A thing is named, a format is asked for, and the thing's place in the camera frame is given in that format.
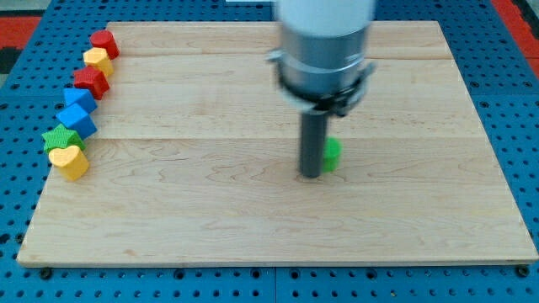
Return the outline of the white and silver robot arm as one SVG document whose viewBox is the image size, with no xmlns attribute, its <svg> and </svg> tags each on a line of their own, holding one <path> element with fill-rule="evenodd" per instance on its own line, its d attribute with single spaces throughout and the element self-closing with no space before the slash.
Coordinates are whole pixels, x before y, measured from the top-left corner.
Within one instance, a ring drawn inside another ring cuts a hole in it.
<svg viewBox="0 0 539 303">
<path fill-rule="evenodd" d="M 305 114 L 346 116 L 374 70 L 365 64 L 375 0 L 280 0 L 280 46 L 269 53 L 281 96 Z"/>
</svg>

